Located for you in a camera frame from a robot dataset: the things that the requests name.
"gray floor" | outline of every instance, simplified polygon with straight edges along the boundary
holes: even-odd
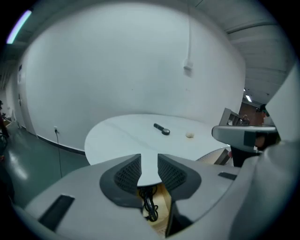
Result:
[[[14,189],[15,203],[25,207],[29,201],[60,179],[58,148],[13,123],[8,126],[10,138],[4,152],[4,167]],[[88,166],[85,156],[60,149],[61,171],[66,175]]]

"power cord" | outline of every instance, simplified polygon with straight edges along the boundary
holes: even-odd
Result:
[[[55,134],[56,134],[56,139],[57,139],[58,155],[59,155],[59,158],[60,158],[60,145],[58,143],[58,136],[57,136],[58,131],[57,131],[57,129],[55,130]],[[60,161],[60,178],[62,178],[62,174],[61,174],[61,161]]]
[[[144,200],[143,208],[146,209],[146,211],[149,213],[147,217],[145,217],[147,220],[150,220],[151,222],[155,222],[158,219],[158,206],[154,205],[153,202],[153,195],[157,192],[158,187],[155,186],[155,190],[153,192],[153,187],[141,187],[139,188],[139,195]]]

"ceiling light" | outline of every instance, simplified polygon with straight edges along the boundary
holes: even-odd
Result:
[[[248,99],[249,102],[252,102],[251,98],[248,95],[246,95],[246,98]]]
[[[15,37],[17,36],[17,34],[20,31],[23,24],[29,18],[30,14],[31,14],[31,11],[29,11],[29,10],[27,10],[25,13],[23,13],[22,17],[18,20],[18,22],[12,29],[10,35],[8,36],[8,39],[6,41],[7,44],[12,44],[14,42]]]

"wall baseboard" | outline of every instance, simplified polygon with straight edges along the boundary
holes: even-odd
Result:
[[[74,149],[74,148],[70,148],[70,147],[66,147],[66,146],[57,144],[55,142],[49,141],[48,139],[45,139],[45,138],[39,136],[39,135],[37,135],[37,137],[38,137],[38,139],[43,140],[44,142],[46,142],[48,144],[51,144],[51,145],[53,145],[55,147],[58,147],[60,149],[63,149],[63,150],[69,151],[69,152],[73,152],[73,153],[77,153],[77,154],[85,156],[85,152],[84,151],[80,151],[80,150],[77,150],[77,149]]]

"white table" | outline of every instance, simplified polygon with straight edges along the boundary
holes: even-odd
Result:
[[[163,135],[153,127],[157,123],[171,131]],[[214,150],[227,147],[211,136],[212,126],[185,118],[134,114],[106,119],[98,123],[85,139],[84,150],[91,165],[131,154],[141,154],[142,175],[138,186],[161,182],[158,153],[196,161]],[[194,138],[187,138],[192,132]]]

